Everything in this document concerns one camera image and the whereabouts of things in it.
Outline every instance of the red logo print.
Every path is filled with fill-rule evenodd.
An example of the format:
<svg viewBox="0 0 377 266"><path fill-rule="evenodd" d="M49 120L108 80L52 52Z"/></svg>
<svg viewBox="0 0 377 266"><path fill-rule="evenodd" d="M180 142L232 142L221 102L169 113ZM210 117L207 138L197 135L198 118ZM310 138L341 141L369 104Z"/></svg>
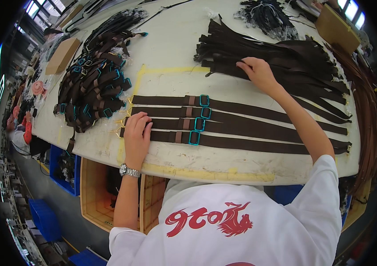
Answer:
<svg viewBox="0 0 377 266"><path fill-rule="evenodd" d="M168 232L166 235L167 237L176 236L184 228L189 217L191 218L188 222L188 226L193 229L202 228L206 224L206 220L202 218L203 216L207 217L207 221L210 224L221 222L221 220L225 216L225 219L218 224L218 229L221 230L223 234L226 234L226 237L244 233L249 228L252 228L253 222L249 220L249 214L242 215L240 222L237 220L237 218L239 216L239 211L244 210L249 203L250 201L242 206L241 204L226 202L225 205L232 207L226 209L223 212L211 211L207 213L207 209L205 207L193 211L190 215L183 211L185 209L176 211L173 214L169 215L164 222L167 225L176 224L174 229Z"/></svg>

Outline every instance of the hand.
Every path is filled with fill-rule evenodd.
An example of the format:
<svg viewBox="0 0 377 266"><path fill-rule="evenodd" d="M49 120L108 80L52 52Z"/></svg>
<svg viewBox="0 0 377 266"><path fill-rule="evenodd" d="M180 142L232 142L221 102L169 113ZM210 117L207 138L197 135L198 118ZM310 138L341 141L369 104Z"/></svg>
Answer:
<svg viewBox="0 0 377 266"><path fill-rule="evenodd" d="M129 168L141 170L141 164L150 147L152 126L153 123L147 113L140 112L128 118L123 138L126 152L125 163Z"/></svg>
<svg viewBox="0 0 377 266"><path fill-rule="evenodd" d="M319 3L317 2L317 0L313 0L313 2L311 3L311 5L315 6L317 9L319 9L320 11L323 9L324 5L322 3Z"/></svg>
<svg viewBox="0 0 377 266"><path fill-rule="evenodd" d="M242 61L243 62L237 62L236 66L243 69L255 86L268 94L271 98L285 91L274 78L270 65L268 65L266 61L255 57L243 58Z"/></svg>
<svg viewBox="0 0 377 266"><path fill-rule="evenodd" d="M30 122L32 115L30 114L29 111L27 111L25 117L26 117L26 121Z"/></svg>

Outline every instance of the factory floor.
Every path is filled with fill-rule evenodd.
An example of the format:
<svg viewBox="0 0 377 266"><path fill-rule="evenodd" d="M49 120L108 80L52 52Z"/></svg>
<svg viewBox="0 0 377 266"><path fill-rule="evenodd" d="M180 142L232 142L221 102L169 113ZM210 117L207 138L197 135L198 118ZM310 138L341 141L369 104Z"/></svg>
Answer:
<svg viewBox="0 0 377 266"><path fill-rule="evenodd" d="M43 199L52 208L57 215L63 239L71 245L74 251L81 252L90 246L100 256L109 259L111 256L108 249L109 234L82 217L80 197L70 195L54 183L47 172L48 166L15 153L14 159L31 197ZM265 192L272 198L273 187L266 186ZM341 234L336 249L336 259L350 248L376 214L377 189L370 194L365 213Z"/></svg>

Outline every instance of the wristwatch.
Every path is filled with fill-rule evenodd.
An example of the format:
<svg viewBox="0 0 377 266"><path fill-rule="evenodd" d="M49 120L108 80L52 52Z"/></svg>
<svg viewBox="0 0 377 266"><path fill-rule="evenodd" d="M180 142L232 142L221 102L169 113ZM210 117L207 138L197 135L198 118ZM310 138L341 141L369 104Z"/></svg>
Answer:
<svg viewBox="0 0 377 266"><path fill-rule="evenodd" d="M121 176L124 176L125 174L133 176L135 178L139 178L141 176L141 172L138 170L131 169L126 166L126 163L123 163L120 165L119 173Z"/></svg>

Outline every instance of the window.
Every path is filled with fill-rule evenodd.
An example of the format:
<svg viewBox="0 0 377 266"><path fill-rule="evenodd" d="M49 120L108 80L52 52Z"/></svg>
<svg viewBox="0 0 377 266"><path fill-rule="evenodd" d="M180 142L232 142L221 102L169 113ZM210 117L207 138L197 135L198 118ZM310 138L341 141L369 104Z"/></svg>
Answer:
<svg viewBox="0 0 377 266"><path fill-rule="evenodd" d="M51 15L59 17L64 9L60 0L32 0L26 5L26 13L42 30L52 25L48 21Z"/></svg>
<svg viewBox="0 0 377 266"><path fill-rule="evenodd" d="M347 10L345 11L345 15L349 20L352 21L352 19L355 17L355 14L357 13L358 5L354 1L350 1L348 4Z"/></svg>
<svg viewBox="0 0 377 266"><path fill-rule="evenodd" d="M29 4L29 6L26 9L26 13L29 14L31 18L34 18L36 15L36 11L39 10L39 7L37 4L35 4L33 1Z"/></svg>
<svg viewBox="0 0 377 266"><path fill-rule="evenodd" d="M346 3L347 3L347 0L338 0L338 4L341 8L344 8Z"/></svg>
<svg viewBox="0 0 377 266"><path fill-rule="evenodd" d="M361 29L361 27L364 25L364 21L365 21L365 16L364 16L364 13L361 12L360 16L357 19L357 22L355 23L355 27L357 29Z"/></svg>

